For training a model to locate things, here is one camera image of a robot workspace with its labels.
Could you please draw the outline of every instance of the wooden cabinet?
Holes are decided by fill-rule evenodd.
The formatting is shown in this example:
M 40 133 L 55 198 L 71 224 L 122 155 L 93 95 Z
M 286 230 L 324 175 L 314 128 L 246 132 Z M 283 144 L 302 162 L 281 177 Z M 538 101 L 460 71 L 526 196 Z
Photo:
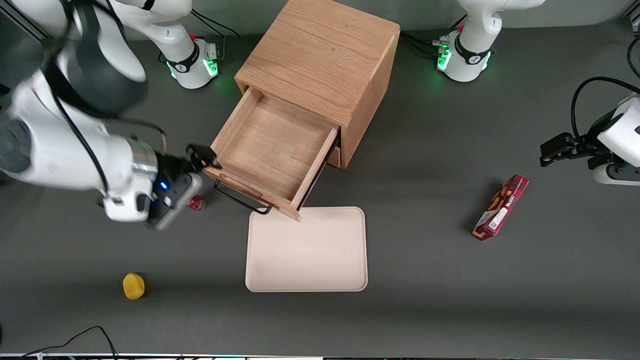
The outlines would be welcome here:
M 244 93 L 205 172 L 300 220 L 325 162 L 346 168 L 389 82 L 400 27 L 330 0 L 289 0 L 236 74 Z

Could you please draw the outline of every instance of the cardboard box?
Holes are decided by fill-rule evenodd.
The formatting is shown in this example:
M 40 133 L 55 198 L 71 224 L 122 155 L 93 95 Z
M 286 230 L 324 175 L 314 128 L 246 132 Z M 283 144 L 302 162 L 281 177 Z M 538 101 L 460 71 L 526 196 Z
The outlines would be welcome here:
M 529 184 L 529 180 L 516 174 L 507 180 L 491 200 L 476 228 L 471 232 L 478 240 L 484 241 L 496 235 L 507 219 L 513 206 Z

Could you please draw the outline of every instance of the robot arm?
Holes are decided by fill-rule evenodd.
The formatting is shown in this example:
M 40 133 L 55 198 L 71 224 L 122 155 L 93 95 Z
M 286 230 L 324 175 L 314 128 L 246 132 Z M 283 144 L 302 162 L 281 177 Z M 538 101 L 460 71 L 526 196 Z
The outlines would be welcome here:
M 0 122 L 0 169 L 31 184 L 98 189 L 110 219 L 162 229 L 198 190 L 195 172 L 217 166 L 215 154 L 191 146 L 189 161 L 109 134 L 105 122 L 146 95 L 146 74 L 108 3 L 69 4 L 67 33 L 79 40 L 67 38 L 16 86 Z
M 53 36 L 65 34 L 67 20 L 60 1 L 11 1 Z M 182 87 L 200 88 L 218 75 L 216 44 L 192 39 L 177 21 L 189 15 L 191 0 L 111 0 L 110 5 L 124 26 L 139 31 L 158 46 L 171 75 Z
M 467 12 L 467 21 L 462 31 L 455 29 L 436 42 L 445 46 L 437 69 L 455 81 L 474 80 L 486 68 L 491 46 L 502 29 L 502 19 L 498 12 L 535 8 L 544 2 L 545 0 L 458 0 Z
M 577 138 L 561 133 L 540 146 L 540 165 L 590 157 L 588 167 L 602 184 L 640 186 L 640 98 L 634 94 Z

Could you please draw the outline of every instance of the yellow sponge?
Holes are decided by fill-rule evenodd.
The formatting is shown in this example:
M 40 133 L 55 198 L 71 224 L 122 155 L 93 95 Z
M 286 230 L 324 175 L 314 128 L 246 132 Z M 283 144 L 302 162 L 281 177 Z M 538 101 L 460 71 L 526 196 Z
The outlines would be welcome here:
M 139 299 L 145 293 L 145 281 L 142 276 L 130 272 L 122 280 L 122 289 L 127 299 Z

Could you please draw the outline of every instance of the beige tray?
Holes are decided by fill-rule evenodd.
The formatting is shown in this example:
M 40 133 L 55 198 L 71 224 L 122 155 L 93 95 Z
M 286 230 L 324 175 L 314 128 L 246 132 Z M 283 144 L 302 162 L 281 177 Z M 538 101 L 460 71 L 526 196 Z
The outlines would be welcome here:
M 302 208 L 301 222 L 252 213 L 244 283 L 253 292 L 361 291 L 367 286 L 360 208 Z

